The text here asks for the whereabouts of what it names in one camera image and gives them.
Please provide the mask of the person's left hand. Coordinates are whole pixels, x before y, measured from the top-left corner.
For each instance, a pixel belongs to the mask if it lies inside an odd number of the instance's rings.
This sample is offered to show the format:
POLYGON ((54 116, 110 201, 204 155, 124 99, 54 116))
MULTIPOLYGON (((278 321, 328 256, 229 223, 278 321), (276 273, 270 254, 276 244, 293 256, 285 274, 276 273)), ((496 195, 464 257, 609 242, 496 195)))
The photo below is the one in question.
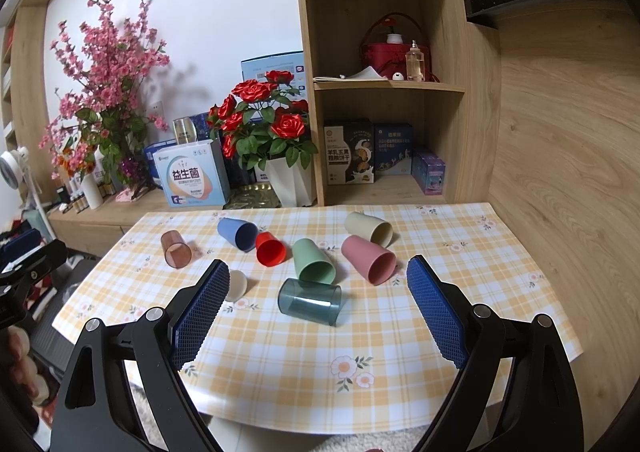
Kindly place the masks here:
POLYGON ((50 396, 50 389, 29 351, 30 340, 25 330, 12 325, 1 331, 1 365, 9 369, 11 380, 32 404, 42 406, 50 396))

